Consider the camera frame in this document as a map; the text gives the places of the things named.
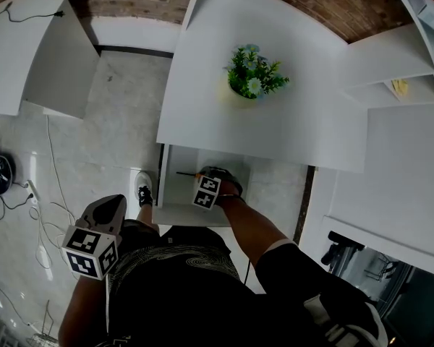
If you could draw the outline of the white desk with hutch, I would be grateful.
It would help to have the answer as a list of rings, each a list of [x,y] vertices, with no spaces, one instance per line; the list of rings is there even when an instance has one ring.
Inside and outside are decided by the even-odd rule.
[[[415,86],[408,104],[434,104],[434,29],[416,0],[400,1],[410,24],[350,44],[281,0],[191,0],[158,142],[361,172],[368,110],[404,105],[392,80]],[[289,84],[244,107],[225,67],[248,43],[279,61]]]

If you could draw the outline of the person's right forearm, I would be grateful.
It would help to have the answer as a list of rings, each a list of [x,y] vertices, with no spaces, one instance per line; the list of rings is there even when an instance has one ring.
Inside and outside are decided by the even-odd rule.
[[[242,251],[255,267],[269,250],[284,244],[294,244],[268,218],[251,208],[235,194],[218,196],[222,208]]]

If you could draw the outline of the person's black patterned clothing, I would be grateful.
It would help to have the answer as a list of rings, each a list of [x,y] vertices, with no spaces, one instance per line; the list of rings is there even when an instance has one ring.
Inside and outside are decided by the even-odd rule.
[[[161,235],[132,221],[121,236],[108,312],[108,335],[118,347],[239,339],[327,347],[304,302],[324,293],[370,302],[296,244],[260,258],[255,274],[263,293],[256,294],[240,280],[224,240],[209,228],[174,226]]]

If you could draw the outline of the person's grey white harness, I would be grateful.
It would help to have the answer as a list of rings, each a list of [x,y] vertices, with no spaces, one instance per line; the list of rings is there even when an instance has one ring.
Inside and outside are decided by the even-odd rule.
[[[318,294],[303,304],[327,347],[388,347],[376,308],[360,298]]]

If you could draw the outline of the person's left forearm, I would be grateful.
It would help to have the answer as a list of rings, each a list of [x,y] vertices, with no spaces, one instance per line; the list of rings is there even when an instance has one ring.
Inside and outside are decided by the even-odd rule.
[[[80,277],[59,328],[60,347],[95,347],[107,338],[106,281]]]

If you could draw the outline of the potted green flower plant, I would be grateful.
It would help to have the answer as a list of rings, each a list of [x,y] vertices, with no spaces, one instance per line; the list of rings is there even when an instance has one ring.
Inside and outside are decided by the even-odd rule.
[[[279,73],[280,61],[270,62],[260,55],[255,44],[237,46],[229,63],[224,67],[220,97],[235,108],[252,108],[266,95],[276,93],[290,82]]]

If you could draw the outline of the black framed glass window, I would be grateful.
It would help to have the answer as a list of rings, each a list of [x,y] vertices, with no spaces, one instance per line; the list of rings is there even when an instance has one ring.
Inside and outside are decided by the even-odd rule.
[[[434,274],[366,247],[328,271],[371,300],[390,347],[434,347]]]

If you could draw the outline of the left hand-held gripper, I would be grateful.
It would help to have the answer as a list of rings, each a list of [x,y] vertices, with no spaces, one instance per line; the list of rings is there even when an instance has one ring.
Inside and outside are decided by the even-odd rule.
[[[74,274],[103,280],[119,259],[119,233],[127,211],[127,198],[115,194],[90,203],[70,226],[61,249]]]

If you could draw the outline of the person's left leg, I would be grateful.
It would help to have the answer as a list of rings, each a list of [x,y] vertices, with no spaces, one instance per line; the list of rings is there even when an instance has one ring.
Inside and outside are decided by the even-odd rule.
[[[153,206],[151,204],[145,203],[140,207],[136,220],[152,228],[157,233],[159,232],[158,225],[153,222]]]

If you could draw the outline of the white drawer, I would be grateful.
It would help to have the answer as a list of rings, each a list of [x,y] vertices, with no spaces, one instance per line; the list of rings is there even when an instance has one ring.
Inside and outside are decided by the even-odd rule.
[[[250,165],[243,155],[164,144],[153,219],[168,226],[227,227],[229,222],[220,207],[205,210],[192,204],[197,179],[176,174],[198,173],[205,166],[225,168],[248,192]]]

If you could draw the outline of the yellow object on shelf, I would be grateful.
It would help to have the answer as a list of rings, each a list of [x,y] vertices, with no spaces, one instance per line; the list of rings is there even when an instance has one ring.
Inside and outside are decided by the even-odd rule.
[[[400,96],[404,97],[408,94],[408,82],[404,79],[396,79],[391,81],[394,92]]]

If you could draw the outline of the black hanging equipment bundle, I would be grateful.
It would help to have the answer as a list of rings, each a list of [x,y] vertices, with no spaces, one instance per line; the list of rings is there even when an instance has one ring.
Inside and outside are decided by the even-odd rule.
[[[329,265],[330,267],[334,267],[336,263],[342,259],[347,249],[350,249],[350,254],[354,254],[355,252],[362,251],[365,248],[363,244],[348,239],[334,231],[329,232],[328,239],[332,244],[329,246],[328,251],[322,256],[320,261],[323,265]]]

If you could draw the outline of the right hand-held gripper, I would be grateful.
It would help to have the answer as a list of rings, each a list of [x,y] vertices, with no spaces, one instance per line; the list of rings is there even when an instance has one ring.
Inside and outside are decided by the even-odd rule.
[[[199,174],[201,177],[196,181],[192,198],[192,204],[194,206],[205,210],[212,210],[219,197],[236,196],[242,199],[242,185],[238,182],[236,177],[226,169],[215,166],[205,166],[200,170]],[[223,181],[233,184],[237,193],[221,194],[220,188]]]

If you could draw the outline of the white side table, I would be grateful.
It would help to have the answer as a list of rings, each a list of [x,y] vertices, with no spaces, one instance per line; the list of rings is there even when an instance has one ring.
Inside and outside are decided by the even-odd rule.
[[[0,114],[26,100],[83,118],[99,55],[69,0],[0,3]]]

